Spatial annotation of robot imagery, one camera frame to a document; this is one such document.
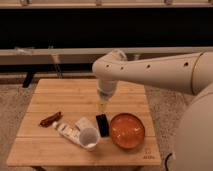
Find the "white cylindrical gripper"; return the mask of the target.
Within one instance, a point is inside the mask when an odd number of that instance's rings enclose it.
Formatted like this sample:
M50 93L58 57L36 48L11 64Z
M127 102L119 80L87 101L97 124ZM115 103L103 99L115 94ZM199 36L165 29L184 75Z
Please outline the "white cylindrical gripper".
M98 111L100 113L105 113L107 110L108 100L110 99L117 88L117 82L116 81L104 81L104 80L98 80L97 83L97 92L100 96L100 100L98 101Z

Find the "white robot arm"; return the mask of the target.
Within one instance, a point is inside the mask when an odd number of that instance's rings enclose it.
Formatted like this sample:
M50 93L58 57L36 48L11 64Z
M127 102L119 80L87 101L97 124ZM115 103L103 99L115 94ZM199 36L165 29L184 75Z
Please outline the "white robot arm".
M116 50L97 59L92 71L105 100L119 81L193 94L176 131L171 166L173 171L213 171L213 52L129 61Z

